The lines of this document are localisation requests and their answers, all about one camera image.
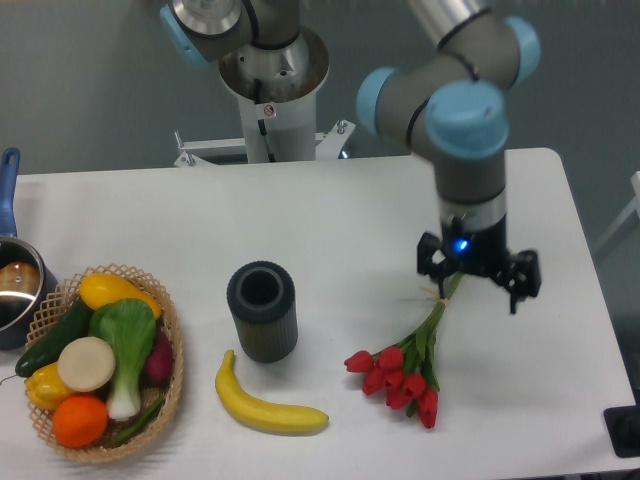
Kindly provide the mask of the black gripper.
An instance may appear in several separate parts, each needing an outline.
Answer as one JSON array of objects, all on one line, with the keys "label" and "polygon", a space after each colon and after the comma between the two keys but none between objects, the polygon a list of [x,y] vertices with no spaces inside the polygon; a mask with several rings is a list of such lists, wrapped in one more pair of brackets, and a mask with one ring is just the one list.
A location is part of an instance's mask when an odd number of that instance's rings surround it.
[{"label": "black gripper", "polygon": [[[477,231],[464,229],[461,220],[440,222],[441,240],[424,232],[416,247],[416,271],[428,276],[445,298],[445,282],[456,272],[482,278],[497,278],[497,284],[509,293],[509,311],[517,313],[520,302],[536,298],[541,288],[541,270],[536,250],[509,255],[506,244],[506,216],[496,224]],[[444,258],[437,260],[442,251]]]}]

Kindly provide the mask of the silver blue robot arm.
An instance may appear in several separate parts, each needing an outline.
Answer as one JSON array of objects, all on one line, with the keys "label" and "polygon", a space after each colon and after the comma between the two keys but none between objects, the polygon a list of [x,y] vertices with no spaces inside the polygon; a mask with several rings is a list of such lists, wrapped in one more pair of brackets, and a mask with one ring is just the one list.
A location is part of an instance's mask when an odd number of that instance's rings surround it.
[{"label": "silver blue robot arm", "polygon": [[[512,304],[541,286],[533,250],[506,245],[503,94],[536,69],[534,27],[498,19],[484,1],[415,1],[436,57],[400,73],[371,72],[356,96],[359,123],[403,144],[434,168],[441,235],[424,234],[417,270],[438,284],[457,272],[488,278]],[[194,66],[216,65],[235,95],[252,163],[316,156],[315,96],[329,71],[323,41],[296,1],[169,1],[160,19]]]}]

